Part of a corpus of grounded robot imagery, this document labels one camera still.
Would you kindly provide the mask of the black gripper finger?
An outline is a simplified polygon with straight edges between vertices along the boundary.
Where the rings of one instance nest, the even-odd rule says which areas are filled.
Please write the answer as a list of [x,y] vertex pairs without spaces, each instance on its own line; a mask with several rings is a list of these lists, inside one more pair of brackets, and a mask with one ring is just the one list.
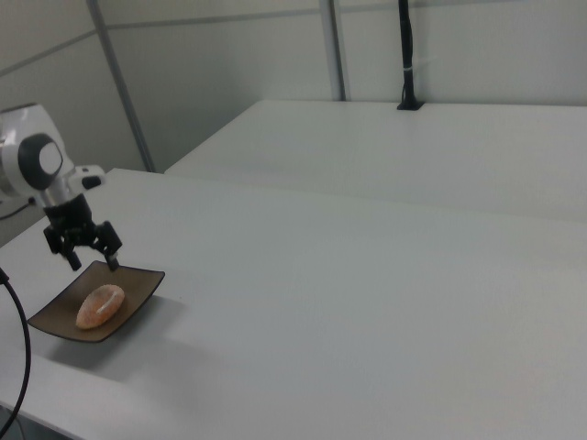
[[58,230],[52,226],[47,226],[43,230],[43,234],[52,254],[61,255],[68,261],[73,271],[77,271],[82,266],[81,261],[74,251],[74,246]]
[[117,255],[121,247],[122,241],[110,222],[93,226],[90,248],[104,256],[105,263],[112,272],[119,268]]

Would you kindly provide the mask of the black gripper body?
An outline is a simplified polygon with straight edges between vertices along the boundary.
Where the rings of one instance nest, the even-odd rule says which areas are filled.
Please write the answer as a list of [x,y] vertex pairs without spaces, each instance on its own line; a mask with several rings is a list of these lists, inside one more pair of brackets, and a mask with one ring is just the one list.
[[69,202],[45,207],[50,225],[44,229],[49,244],[93,244],[96,240],[95,223],[86,198],[80,194]]

